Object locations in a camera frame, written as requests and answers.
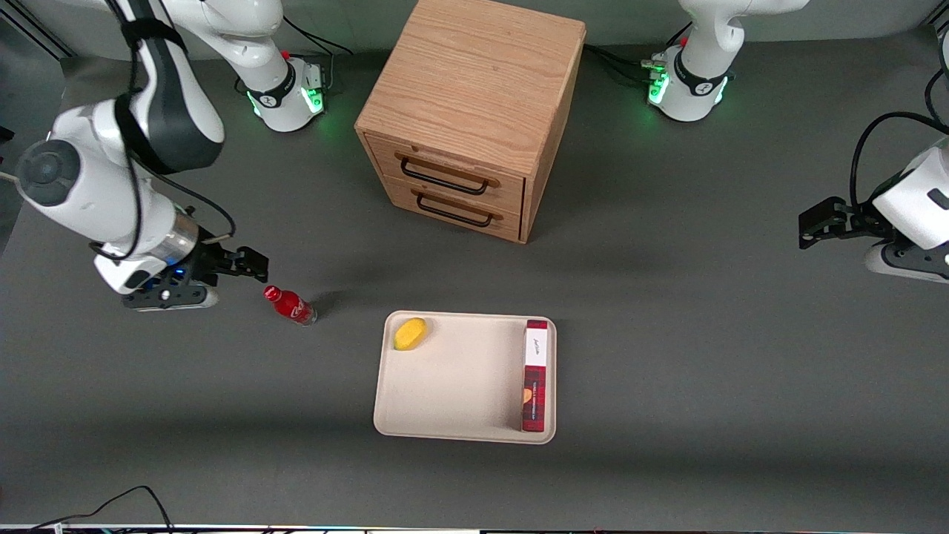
wooden cabinet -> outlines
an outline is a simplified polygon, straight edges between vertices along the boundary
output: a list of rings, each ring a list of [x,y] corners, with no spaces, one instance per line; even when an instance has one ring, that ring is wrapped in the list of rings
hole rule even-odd
[[[585,36],[488,0],[419,0],[356,121],[392,203],[527,242]]]

drawer handle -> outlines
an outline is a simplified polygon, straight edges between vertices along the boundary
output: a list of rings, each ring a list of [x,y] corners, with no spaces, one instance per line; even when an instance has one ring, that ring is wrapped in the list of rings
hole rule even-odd
[[[438,208],[426,206],[425,204],[421,203],[422,199],[424,198],[425,198],[425,195],[419,193],[419,197],[416,199],[416,204],[419,206],[419,209],[421,211],[427,211],[429,213],[434,213],[435,215],[447,217],[448,219],[451,219],[451,220],[457,220],[458,222],[471,224],[472,226],[476,228],[487,228],[488,225],[491,224],[491,220],[494,218],[494,216],[489,213],[488,218],[485,220],[468,219],[467,217],[461,217],[460,215],[455,215],[454,213],[449,213],[447,211],[440,210]]]
[[[478,187],[477,189],[472,189],[471,187],[465,187],[464,185],[457,185],[455,183],[451,183],[450,181],[439,180],[438,178],[435,178],[434,176],[421,174],[420,172],[416,172],[406,167],[405,165],[407,164],[409,164],[409,159],[402,158],[402,165],[401,165],[402,174],[411,178],[415,178],[421,181],[427,181],[429,183],[440,185],[442,187],[448,187],[449,189],[454,189],[455,191],[459,191],[461,193],[467,193],[468,195],[484,195],[484,192],[488,190],[487,180],[481,183],[481,187]]]

tray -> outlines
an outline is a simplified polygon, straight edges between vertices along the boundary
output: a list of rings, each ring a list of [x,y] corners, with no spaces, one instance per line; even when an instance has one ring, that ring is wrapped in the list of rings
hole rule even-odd
[[[428,334],[411,351],[392,347],[403,322]],[[548,322],[543,432],[521,431],[524,331]],[[387,436],[544,445],[557,430],[557,330],[545,317],[398,311],[385,319],[373,423]]]

coca-cola bottle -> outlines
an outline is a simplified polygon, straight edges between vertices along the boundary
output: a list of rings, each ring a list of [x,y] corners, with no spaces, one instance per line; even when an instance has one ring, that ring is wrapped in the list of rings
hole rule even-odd
[[[273,309],[287,319],[303,326],[316,322],[316,310],[293,291],[282,291],[277,286],[267,286],[264,296],[273,302]]]

gray table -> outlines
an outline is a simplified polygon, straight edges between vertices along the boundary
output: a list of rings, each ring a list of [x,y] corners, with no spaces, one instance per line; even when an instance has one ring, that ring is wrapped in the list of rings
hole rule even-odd
[[[870,240],[796,246],[797,214],[846,192],[864,126],[922,110],[930,34],[749,45],[701,124],[585,57],[527,246],[388,203],[352,130],[381,61],[341,59],[328,114],[290,134],[226,65],[196,66],[228,142],[179,177],[231,210],[274,283],[318,299],[313,328],[249,279],[210,310],[127,312],[84,239],[24,209],[0,262],[3,523],[149,484],[178,523],[949,529],[949,288],[867,272]],[[80,63],[67,99],[123,75]],[[863,190],[934,139],[883,127]],[[397,309],[553,318],[553,442],[375,432]],[[102,515],[157,519],[145,499]]]

